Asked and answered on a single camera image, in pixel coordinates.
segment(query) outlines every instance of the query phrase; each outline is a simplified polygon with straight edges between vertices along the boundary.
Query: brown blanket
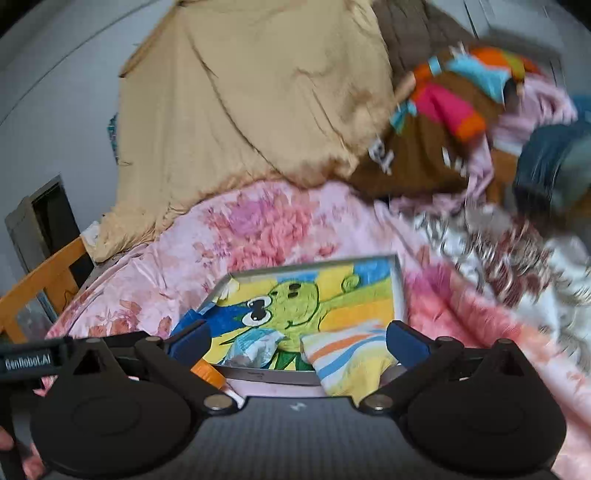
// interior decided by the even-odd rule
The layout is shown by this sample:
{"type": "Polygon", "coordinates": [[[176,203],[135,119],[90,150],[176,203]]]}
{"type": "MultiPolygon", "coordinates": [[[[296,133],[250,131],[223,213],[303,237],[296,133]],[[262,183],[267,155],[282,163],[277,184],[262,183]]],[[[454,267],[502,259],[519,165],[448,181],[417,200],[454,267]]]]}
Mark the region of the brown blanket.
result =
{"type": "Polygon", "coordinates": [[[375,0],[373,9],[392,66],[392,83],[432,55],[474,37],[452,17],[425,0],[375,0]]]}

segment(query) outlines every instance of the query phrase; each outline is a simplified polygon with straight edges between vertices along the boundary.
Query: white wall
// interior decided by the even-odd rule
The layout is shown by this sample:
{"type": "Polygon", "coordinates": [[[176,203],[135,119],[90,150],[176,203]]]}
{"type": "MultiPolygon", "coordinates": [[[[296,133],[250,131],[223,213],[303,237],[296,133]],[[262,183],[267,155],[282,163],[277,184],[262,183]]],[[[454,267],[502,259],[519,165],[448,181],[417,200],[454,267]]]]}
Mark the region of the white wall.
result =
{"type": "MultiPolygon", "coordinates": [[[[453,16],[469,31],[472,30],[464,0],[428,1],[453,16]]],[[[591,32],[561,7],[556,0],[508,1],[527,7],[538,15],[544,15],[552,20],[558,28],[564,45],[560,60],[563,79],[558,79],[558,83],[565,85],[571,95],[591,95],[591,81],[589,80],[591,77],[591,61],[589,57],[591,32]]]]}
{"type": "Polygon", "coordinates": [[[8,30],[0,41],[0,70],[8,65],[31,40],[72,0],[43,0],[8,30]]]}
{"type": "Polygon", "coordinates": [[[24,196],[61,174],[80,230],[114,205],[118,72],[173,1],[73,0],[0,70],[0,294],[24,275],[4,224],[24,196]]]}

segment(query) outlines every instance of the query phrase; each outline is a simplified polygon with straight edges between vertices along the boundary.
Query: wooden chair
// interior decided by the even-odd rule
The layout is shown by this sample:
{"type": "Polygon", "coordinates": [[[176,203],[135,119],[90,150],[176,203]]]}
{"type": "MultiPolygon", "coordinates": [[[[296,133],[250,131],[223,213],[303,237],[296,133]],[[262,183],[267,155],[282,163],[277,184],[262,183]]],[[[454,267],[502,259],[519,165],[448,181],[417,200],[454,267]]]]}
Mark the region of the wooden chair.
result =
{"type": "Polygon", "coordinates": [[[17,323],[17,313],[41,290],[56,313],[61,313],[78,292],[70,265],[86,253],[82,238],[56,252],[30,272],[5,296],[0,298],[0,333],[5,332],[13,343],[28,341],[17,323]]]}

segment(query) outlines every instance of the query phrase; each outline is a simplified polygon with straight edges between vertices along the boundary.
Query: pink blanket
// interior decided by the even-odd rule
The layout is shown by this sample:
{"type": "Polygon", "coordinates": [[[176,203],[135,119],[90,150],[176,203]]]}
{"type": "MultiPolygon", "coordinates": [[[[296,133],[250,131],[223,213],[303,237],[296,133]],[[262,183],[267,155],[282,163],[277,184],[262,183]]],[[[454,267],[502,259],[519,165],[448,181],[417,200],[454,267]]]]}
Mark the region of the pink blanket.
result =
{"type": "Polygon", "coordinates": [[[553,340],[478,293],[381,202],[327,183],[302,193],[259,182],[203,202],[160,238],[128,252],[62,314],[49,336],[104,336],[133,330],[166,337],[226,272],[327,258],[397,252],[410,324],[467,346],[511,338],[536,367],[567,419],[554,471],[583,480],[591,471],[591,385],[553,340]]]}

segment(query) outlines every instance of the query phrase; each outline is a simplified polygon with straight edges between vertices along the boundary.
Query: striped cloth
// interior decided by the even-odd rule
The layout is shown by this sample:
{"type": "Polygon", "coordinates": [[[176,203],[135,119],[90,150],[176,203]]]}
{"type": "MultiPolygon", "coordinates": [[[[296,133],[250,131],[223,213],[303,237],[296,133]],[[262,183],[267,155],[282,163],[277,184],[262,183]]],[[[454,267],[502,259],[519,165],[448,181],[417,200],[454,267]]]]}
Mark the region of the striped cloth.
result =
{"type": "Polygon", "coordinates": [[[301,345],[325,392],[350,395],[356,404],[379,387],[380,376],[394,363],[386,348],[386,330],[378,320],[306,335],[301,345]]]}

